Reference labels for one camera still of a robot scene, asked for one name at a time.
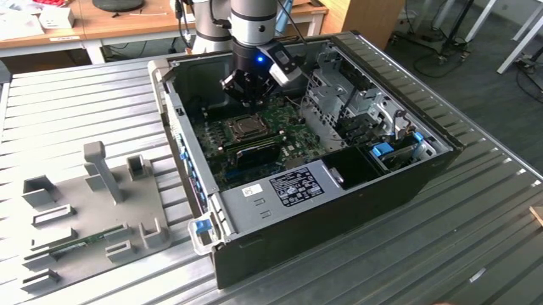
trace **wooden desk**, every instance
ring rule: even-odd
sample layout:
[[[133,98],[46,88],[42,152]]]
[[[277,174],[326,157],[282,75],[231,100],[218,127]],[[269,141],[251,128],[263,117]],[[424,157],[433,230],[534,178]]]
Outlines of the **wooden desk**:
[[[71,50],[77,48],[87,49],[94,64],[105,63],[102,47],[110,44],[133,43],[154,39],[179,37],[179,23],[175,14],[170,9],[169,0],[146,0],[142,14],[163,14],[159,16],[134,16],[139,10],[114,14],[99,10],[93,5],[93,0],[77,0],[71,4],[77,15],[77,26],[71,30],[47,30],[41,36],[26,37],[0,41],[0,58],[42,53],[47,51]],[[309,24],[301,28],[307,28],[307,35],[318,35],[323,24],[325,15],[329,9],[302,4],[293,9],[293,19],[297,24]],[[195,23],[189,24],[191,33],[195,34]],[[54,42],[55,37],[79,36],[79,39],[65,42]]]

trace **aluminum slotted surface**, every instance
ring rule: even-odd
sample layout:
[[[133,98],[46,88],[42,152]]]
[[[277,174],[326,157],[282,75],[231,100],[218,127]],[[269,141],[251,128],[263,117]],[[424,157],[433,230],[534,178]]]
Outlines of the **aluminum slotted surface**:
[[[102,139],[111,166],[131,153],[154,160],[177,241],[33,303],[543,302],[543,235],[529,212],[543,199],[540,174],[366,40],[353,34],[339,38],[468,146],[414,201],[267,274],[217,290],[211,261],[194,253],[186,231],[190,208],[159,116],[149,107],[146,62],[19,75],[0,146],[0,295],[22,298],[14,280],[21,244],[13,234],[22,230],[18,213],[26,205],[11,199],[11,181],[22,169],[62,168],[55,179],[81,175],[81,144]]]

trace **gray floor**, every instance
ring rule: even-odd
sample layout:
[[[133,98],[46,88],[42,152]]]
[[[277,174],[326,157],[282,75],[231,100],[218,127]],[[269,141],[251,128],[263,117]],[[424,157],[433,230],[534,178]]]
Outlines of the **gray floor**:
[[[422,0],[407,0],[409,10],[419,10]],[[452,22],[461,11],[457,4],[444,26],[450,29]],[[481,10],[473,9],[466,18],[461,37],[466,37]],[[543,104],[534,101],[517,86],[517,67],[500,75],[497,69],[517,43],[512,40],[521,26],[492,15],[484,29],[474,39],[465,64],[445,78],[433,79],[414,71],[414,61],[430,51],[410,42],[398,41],[387,48],[391,57],[429,84],[429,86],[469,115],[496,138],[543,172]],[[526,52],[533,53],[543,44],[534,41]],[[425,72],[436,75],[437,65],[424,65]],[[533,83],[521,75],[521,83],[534,95]]]

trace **green circuit board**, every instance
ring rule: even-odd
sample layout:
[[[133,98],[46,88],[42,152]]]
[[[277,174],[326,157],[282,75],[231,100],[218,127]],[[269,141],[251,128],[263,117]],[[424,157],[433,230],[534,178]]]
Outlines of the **green circuit board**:
[[[298,106],[283,97],[273,98],[267,108],[239,116],[193,125],[215,180],[222,190],[303,165],[326,153],[319,137],[301,120]],[[281,146],[270,163],[241,170],[237,155],[245,149]]]

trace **blue tab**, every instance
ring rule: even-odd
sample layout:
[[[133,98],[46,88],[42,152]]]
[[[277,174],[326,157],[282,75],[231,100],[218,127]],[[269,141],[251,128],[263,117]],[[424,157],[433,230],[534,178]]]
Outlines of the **blue tab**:
[[[374,146],[373,152],[377,157],[381,157],[394,152],[394,148],[389,143],[381,143]]]
[[[211,220],[205,219],[197,221],[197,234],[202,234],[203,232],[210,231],[213,228],[211,226]]]
[[[425,139],[425,136],[422,135],[421,132],[417,132],[417,133],[414,134],[414,137],[415,137],[415,140],[418,140],[419,142]]]

